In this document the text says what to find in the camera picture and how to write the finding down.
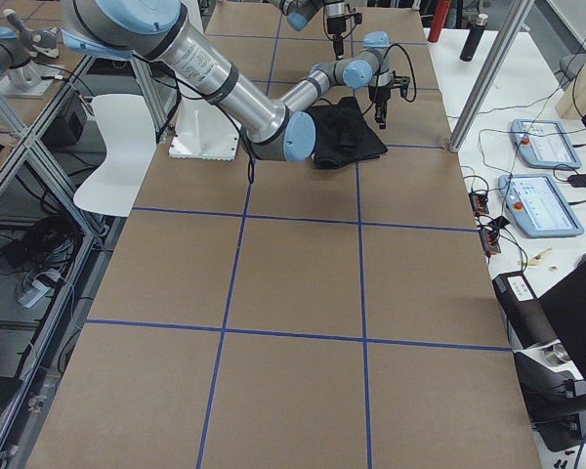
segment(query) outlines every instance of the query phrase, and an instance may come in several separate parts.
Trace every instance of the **red cylinder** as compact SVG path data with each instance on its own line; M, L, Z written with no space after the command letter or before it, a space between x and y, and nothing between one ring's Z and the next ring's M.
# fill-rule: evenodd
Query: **red cylinder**
M439 0L437 8L434 11L434 19L432 20L432 27L428 34L428 42L438 42L440 30L445 25L447 14L449 13L449 5L451 0Z

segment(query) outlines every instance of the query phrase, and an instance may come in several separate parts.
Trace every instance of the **black bottle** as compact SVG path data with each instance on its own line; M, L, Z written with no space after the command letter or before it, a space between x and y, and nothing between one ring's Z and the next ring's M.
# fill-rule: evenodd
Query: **black bottle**
M460 60L464 62L470 62L473 58L476 49L478 49L478 44L480 44L481 36L486 29L486 23L488 22L488 15L484 13L480 13L476 22L471 24L471 29L469 30L469 35L467 36L467 42L465 42L465 46L462 48L462 52L460 53Z

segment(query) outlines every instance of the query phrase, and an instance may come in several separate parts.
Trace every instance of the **white table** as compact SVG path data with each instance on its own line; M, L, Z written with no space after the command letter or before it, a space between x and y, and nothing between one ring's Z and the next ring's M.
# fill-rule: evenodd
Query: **white table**
M457 120L454 117L460 115L460 111L473 88L487 51L490 50L496 35L495 31L485 31L474 59L466 63L460 61L458 56L465 43L467 33L467 30L444 29L440 35L439 42L429 44L439 87L443 94L444 106L449 124L452 127ZM517 118L560 119L556 113L555 104L563 95L563 91L558 89L558 81L540 55L529 34L526 32L519 33L484 100L481 111L487 111L494 107L529 105L552 94L553 96L550 100L541 101L531 107L496 110L478 115L459 151L464 175L474 174L475 171L475 174L489 182L491 188L497 188L496 181L499 176L504 174L483 164L481 152L478 150L478 135L482 129L507 131L510 130L512 120ZM563 125L567 132L584 129L581 121L565 120ZM569 137L574 144L585 143L586 131L570 134ZM511 142L510 135L483 132L481 134L481 146L486 155L486 162L491 165L508 170L512 168L514 174L551 174L549 170L528 168L519 157L515 161L515 148ZM582 161L582 167L579 171L586 173L586 147L577 149L577 153ZM570 173L559 173L562 177L567 174ZM472 181L473 179L466 180L468 189L471 187ZM568 201L586 198L586 189L574 189L566 184L560 184L559 187ZM482 189L483 184L475 181L475 188ZM499 192L491 193L488 207L493 217L501 214L501 195ZM551 251L540 265L528 267L525 271L525 276L539 296L570 273L582 254L586 253L586 203L574 206L573 211L585 230L585 233L581 236L529 239L514 227L508 227L530 259L545 249L551 248ZM500 244L501 254L492 256L490 260L489 272L491 278L495 278L500 273L520 269L517 247L504 239L501 239ZM539 350L530 350L527 351L527 354L543 362L542 353ZM555 371L564 369L569 369L579 376L577 369L572 364L557 367ZM572 468L574 455L567 456L563 451L550 452L546 449L540 436L537 433L534 435L538 443L543 468L552 467L558 459L562 461L568 459L566 468ZM586 448L582 453L580 469L586 469Z

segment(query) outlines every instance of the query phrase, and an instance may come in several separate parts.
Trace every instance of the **white power adapter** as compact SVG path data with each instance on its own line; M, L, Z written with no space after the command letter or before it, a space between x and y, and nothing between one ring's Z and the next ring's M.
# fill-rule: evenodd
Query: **white power adapter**
M60 279L61 274L54 269L48 269L41 274L37 274L30 285L25 285L18 295L18 303L25 308L32 308L51 288L57 285Z

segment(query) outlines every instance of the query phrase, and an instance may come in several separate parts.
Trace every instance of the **black screen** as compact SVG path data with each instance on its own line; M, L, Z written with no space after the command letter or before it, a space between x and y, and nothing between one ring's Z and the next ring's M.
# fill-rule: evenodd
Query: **black screen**
M540 298L540 303L586 379L586 260Z

